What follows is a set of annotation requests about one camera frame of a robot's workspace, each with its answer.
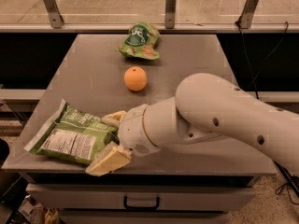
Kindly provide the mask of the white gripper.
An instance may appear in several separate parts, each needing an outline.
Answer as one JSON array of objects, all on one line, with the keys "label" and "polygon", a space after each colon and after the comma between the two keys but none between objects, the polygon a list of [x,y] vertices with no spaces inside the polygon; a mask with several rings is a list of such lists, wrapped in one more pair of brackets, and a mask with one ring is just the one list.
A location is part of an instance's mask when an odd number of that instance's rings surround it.
[{"label": "white gripper", "polygon": [[88,175],[102,176],[122,168],[130,163],[132,152],[138,157],[144,157],[160,151],[160,148],[150,141],[144,128],[147,107],[148,105],[140,105],[127,113],[122,110],[101,118],[106,125],[119,128],[120,145],[110,142],[96,154],[85,170]]}]

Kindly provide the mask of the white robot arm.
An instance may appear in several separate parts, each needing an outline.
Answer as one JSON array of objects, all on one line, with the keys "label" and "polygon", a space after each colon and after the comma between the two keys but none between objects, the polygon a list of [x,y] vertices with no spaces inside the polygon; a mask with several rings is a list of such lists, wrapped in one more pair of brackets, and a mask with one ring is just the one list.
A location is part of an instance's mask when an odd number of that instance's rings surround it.
[{"label": "white robot arm", "polygon": [[221,77],[198,73],[183,79],[173,97],[123,113],[119,142],[109,143],[86,173],[105,175],[130,163],[133,156],[217,135],[241,141],[289,172],[299,172],[298,114],[266,104]]}]

